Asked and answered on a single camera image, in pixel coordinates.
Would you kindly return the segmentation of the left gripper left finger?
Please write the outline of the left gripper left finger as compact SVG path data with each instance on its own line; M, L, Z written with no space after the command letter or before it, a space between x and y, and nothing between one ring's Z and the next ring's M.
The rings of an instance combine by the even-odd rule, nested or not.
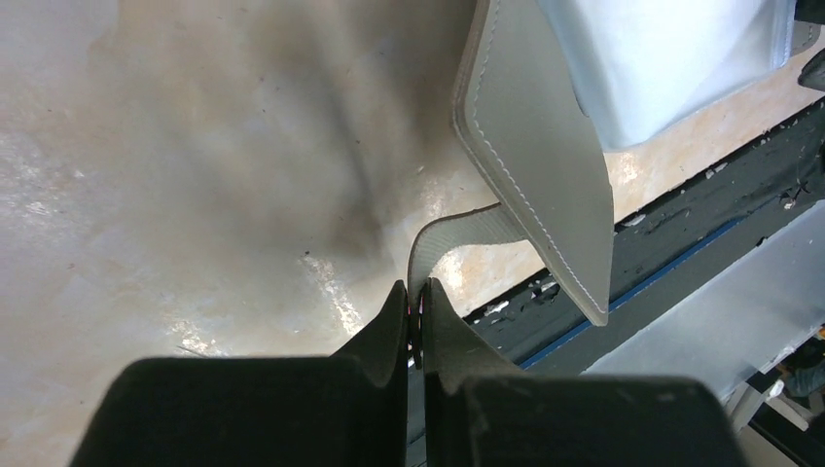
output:
M114 379L75 466L401 466L408 293L325 357L147 358Z

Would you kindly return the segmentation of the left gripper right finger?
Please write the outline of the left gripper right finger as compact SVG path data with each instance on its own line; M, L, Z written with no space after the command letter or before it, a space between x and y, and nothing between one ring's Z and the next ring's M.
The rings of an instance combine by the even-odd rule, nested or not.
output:
M743 466L716 397L683 377L541 377L421 290L431 466Z

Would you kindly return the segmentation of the grey card holder wallet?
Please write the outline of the grey card holder wallet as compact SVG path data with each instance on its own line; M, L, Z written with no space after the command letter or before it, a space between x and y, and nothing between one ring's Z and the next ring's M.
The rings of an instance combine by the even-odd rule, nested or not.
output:
M660 135L811 46L820 1L481 1L451 121L497 196L412 245L410 313L465 245L526 240L592 324L608 320L614 203L605 154Z

